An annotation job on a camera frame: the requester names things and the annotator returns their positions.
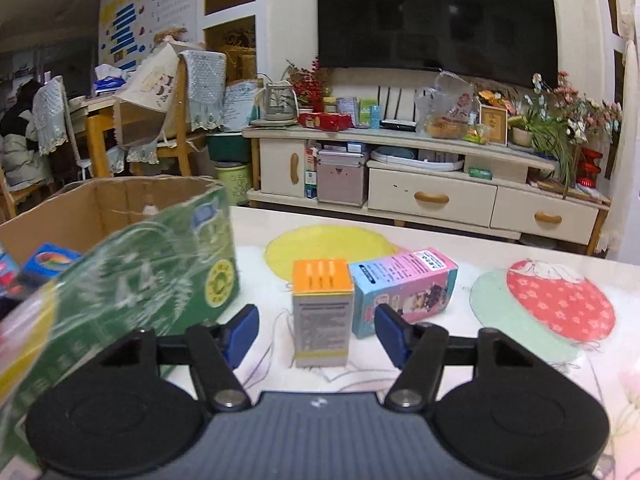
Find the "green trash bin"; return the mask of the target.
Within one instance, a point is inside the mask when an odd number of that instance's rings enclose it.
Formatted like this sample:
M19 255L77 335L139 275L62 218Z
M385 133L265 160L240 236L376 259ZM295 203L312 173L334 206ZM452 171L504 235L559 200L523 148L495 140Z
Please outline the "green trash bin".
M216 162L217 179L224 185L232 205L246 205L252 188L252 166L242 162Z

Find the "red gift box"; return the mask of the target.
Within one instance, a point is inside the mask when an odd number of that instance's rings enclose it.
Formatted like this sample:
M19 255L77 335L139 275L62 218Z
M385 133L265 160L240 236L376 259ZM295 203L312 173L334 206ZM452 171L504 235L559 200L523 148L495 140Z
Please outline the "red gift box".
M352 128L349 114L303 112L298 116L298 123L304 128L323 131L343 131Z

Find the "plastic bag with snacks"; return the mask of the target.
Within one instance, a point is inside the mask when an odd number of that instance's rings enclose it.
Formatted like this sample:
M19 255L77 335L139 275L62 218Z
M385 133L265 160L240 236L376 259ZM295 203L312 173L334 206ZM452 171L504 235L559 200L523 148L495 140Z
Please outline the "plastic bag with snacks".
M416 132L434 139L460 139L473 111L474 87L454 73L440 72L431 87L420 89L416 104Z

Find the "white tv cabinet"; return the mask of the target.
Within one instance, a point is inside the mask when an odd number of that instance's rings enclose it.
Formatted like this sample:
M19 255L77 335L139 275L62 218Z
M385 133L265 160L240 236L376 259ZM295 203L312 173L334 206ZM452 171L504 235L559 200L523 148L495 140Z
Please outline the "white tv cabinet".
M512 148L385 130L246 128L242 135L252 148L254 177L248 199L253 205L358 214L398 226L411 222L509 242L536 235L578 245L588 255L596 250L610 211L610 202L600 194L570 192L548 181L554 170L550 160ZM370 157L361 207L322 203L313 186L318 174L312 158L331 142L459 155L462 166L438 171L417 160Z

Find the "wooden dining table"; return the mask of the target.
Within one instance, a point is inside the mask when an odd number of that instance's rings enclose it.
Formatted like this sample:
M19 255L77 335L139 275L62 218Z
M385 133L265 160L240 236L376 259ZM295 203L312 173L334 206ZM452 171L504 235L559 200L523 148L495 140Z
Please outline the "wooden dining table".
M94 178L114 177L119 172L116 168L116 155L110 156L107 151L107 140L115 137L114 96L99 96L91 99L77 99L70 106L70 118L74 133L83 136L87 141L91 172Z

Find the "orange white medicine box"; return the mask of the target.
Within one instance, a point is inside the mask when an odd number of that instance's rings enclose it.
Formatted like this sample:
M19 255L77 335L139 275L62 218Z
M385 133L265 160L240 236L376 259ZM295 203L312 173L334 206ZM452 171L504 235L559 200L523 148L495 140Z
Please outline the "orange white medicine box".
M297 367L346 365L354 289L345 259L294 262L292 306Z

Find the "pink flower bouquet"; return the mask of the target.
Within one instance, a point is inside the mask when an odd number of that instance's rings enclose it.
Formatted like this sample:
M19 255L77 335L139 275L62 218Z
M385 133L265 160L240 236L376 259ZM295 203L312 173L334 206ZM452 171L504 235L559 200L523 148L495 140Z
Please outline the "pink flower bouquet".
M534 125L554 127L573 144L611 142L620 130L620 103L588 98L573 87L567 72L558 73L554 88L538 73L533 74L532 83L535 96L529 116Z

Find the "glass kettle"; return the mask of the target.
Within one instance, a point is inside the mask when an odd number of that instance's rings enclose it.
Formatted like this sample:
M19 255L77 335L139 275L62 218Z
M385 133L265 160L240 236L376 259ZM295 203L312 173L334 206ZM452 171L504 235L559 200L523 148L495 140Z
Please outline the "glass kettle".
M253 127L288 127L296 124L299 115L297 94L287 80L267 82L255 96L256 117Z

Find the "wall sticker chart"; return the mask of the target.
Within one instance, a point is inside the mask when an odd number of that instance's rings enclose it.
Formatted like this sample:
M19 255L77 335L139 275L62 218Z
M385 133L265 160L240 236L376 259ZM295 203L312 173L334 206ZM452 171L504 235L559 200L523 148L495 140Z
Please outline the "wall sticker chart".
M172 28L181 41L198 40L198 0L100 0L98 62L133 70Z

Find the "potted green plant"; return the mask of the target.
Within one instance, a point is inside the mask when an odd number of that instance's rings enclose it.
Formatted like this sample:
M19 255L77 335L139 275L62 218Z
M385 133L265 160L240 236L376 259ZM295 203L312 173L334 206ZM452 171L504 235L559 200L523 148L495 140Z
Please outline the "potted green plant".
M508 125L529 132L534 152L554 157L559 165L559 182L566 188L574 186L577 144L574 128L566 119L549 114L516 115L508 119Z

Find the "pink blue carton box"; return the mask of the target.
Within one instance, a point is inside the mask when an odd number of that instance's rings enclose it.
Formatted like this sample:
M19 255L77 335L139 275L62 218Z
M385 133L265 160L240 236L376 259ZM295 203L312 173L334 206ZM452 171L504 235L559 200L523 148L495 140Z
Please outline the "pink blue carton box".
M448 307L458 266L434 248L351 263L355 286L352 333L373 336L374 311L388 304L410 324L419 323Z

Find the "blue tissue pack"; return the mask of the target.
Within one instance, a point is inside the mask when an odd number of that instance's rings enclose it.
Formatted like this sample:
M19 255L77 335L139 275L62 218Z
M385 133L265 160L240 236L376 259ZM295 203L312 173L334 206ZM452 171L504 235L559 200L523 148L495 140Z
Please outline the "blue tissue pack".
M61 274L80 258L80 252L44 243L22 266L21 274L33 283L42 284Z

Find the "framed picture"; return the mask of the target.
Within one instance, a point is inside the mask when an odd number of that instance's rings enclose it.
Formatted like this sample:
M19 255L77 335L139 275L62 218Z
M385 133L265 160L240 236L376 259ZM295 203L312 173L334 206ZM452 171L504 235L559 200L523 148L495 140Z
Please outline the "framed picture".
M508 144L508 111L502 107L480 106L480 123L488 128L488 142Z

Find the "pink storage box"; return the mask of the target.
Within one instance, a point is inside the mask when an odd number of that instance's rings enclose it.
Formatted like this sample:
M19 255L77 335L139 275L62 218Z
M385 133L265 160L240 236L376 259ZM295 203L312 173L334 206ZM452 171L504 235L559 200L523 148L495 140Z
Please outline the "pink storage box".
M361 207L366 200L367 156L321 150L317 160L317 198L322 203Z

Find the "wooden chair with cover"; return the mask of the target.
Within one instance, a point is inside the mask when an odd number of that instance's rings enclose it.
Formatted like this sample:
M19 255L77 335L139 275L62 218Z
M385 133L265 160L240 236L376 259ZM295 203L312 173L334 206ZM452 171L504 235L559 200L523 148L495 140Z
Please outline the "wooden chair with cover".
M227 55L165 41L115 94L116 142L130 165L157 165L158 146L178 133L214 131L224 121Z

